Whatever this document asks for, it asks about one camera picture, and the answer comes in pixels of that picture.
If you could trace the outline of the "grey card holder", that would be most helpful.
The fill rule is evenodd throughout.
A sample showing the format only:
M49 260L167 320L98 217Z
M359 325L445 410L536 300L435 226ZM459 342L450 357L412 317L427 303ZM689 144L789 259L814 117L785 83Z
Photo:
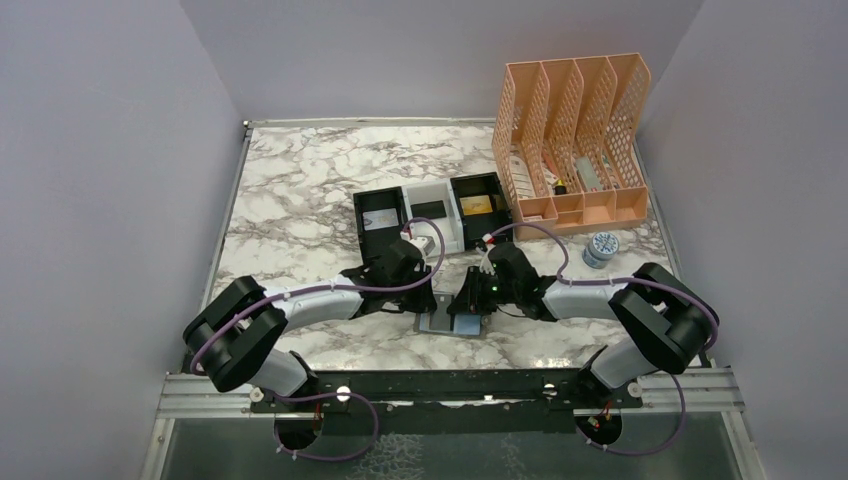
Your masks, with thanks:
M436 310L415 315L416 332L454 337L479 338L483 335L483 317L477 314L449 314L447 308L454 299L448 292L434 293Z

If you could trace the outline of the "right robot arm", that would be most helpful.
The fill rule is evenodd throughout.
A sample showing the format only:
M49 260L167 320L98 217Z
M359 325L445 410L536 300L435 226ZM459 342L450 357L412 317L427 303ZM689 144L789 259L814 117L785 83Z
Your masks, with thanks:
M496 245L486 259L488 267L468 269L449 314L484 316L514 305L532 320L607 319L625 329L626 338L579 370L577 393L589 406L604 405L639 376L682 373L717 339L714 310L657 263L643 264L630 277L566 280L539 274L513 243Z

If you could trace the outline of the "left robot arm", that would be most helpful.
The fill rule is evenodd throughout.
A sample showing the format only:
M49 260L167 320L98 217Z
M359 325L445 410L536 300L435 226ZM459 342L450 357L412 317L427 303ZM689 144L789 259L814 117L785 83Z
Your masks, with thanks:
M250 275L239 277L185 327L190 370L221 393L252 384L302 410L313 401L313 373L299 354L275 351L278 339L316 323L379 313L387 303L431 312L437 269L418 246L399 239L377 259L312 284L270 291Z

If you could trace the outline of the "black card in white bin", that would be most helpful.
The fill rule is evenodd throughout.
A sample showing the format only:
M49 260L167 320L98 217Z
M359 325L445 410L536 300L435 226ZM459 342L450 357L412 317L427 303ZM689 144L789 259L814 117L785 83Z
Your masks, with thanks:
M442 200L413 204L410 210L413 217L428 218L433 221L447 217L447 209Z

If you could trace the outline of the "gold card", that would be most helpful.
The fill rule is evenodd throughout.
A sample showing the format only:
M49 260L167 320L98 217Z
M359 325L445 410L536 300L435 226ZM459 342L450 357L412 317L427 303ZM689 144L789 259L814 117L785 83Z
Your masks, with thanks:
M489 214L494 211L493 203L489 195L477 195L461 197L459 204L465 216Z

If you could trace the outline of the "black left bin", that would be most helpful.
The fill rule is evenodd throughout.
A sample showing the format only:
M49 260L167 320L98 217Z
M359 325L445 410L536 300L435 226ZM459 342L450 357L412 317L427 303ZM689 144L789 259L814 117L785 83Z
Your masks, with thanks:
M379 257L409 219L401 187L357 192L352 195L361 259Z

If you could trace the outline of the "black bin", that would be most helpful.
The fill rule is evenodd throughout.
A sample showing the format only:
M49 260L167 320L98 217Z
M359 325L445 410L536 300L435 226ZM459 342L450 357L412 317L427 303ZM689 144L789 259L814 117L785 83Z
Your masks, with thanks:
M352 195L361 259L379 257L409 219L401 187L357 192Z
M466 251L478 247L485 234L512 223L507 196L495 172L453 177L450 183Z

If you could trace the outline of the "white middle bin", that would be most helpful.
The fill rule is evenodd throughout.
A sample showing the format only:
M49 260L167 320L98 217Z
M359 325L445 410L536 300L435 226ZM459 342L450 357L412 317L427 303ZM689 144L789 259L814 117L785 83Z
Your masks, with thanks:
M447 255L465 250L459 206L449 179L404 185L401 192L407 216L432 221L442 233Z

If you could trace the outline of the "black right bin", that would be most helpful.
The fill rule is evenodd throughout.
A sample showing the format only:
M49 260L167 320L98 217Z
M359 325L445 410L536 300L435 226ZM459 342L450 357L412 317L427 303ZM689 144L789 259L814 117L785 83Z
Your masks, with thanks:
M453 177L450 183L466 251L478 247L485 234L512 223L507 196L495 172Z

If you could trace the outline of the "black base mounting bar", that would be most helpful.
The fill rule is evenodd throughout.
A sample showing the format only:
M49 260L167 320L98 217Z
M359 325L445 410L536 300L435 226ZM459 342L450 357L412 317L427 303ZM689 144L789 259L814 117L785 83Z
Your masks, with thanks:
M295 402L261 389L250 410L285 433L570 434L576 417L639 409L626 386L592 397L576 368L433 371L320 371Z

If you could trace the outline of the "white item in organizer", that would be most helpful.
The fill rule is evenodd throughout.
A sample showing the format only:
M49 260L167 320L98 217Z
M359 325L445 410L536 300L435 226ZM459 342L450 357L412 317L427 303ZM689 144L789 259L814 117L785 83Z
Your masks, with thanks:
M535 190L526 163L517 150L510 152L509 169L515 195L519 199L535 198Z

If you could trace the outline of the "blue white tape roll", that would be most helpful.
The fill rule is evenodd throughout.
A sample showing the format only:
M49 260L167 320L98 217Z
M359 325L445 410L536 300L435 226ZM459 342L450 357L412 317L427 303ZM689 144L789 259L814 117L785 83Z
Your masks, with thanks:
M616 256L620 242L611 232L597 232L586 244L582 253L584 263L593 269L603 269Z

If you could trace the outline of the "black yellow marker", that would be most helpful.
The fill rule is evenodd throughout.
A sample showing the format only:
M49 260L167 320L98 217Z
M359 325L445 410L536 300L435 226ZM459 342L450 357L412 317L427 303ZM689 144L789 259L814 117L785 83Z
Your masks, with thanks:
M568 189L561 179L557 179L554 182L552 188L553 188L553 193L556 196L566 195L568 193Z

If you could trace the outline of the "grey item in organizer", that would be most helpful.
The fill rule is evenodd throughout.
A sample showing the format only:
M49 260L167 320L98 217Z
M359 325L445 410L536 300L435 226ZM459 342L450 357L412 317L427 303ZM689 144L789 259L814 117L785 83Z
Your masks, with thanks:
M575 169L587 192L603 191L604 187L600 177L593 168L588 157L579 157L575 160Z

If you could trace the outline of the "peach file organizer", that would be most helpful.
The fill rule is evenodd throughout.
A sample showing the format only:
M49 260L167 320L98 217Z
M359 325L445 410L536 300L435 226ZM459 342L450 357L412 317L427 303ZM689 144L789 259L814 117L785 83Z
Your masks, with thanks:
M538 239L543 228L559 235L629 229L647 219L649 188L634 142L651 83L639 53L506 64L492 151L518 239ZM515 195L513 150L527 165L535 198ZM575 169L584 156L603 191L584 189ZM566 195L553 193L557 179Z

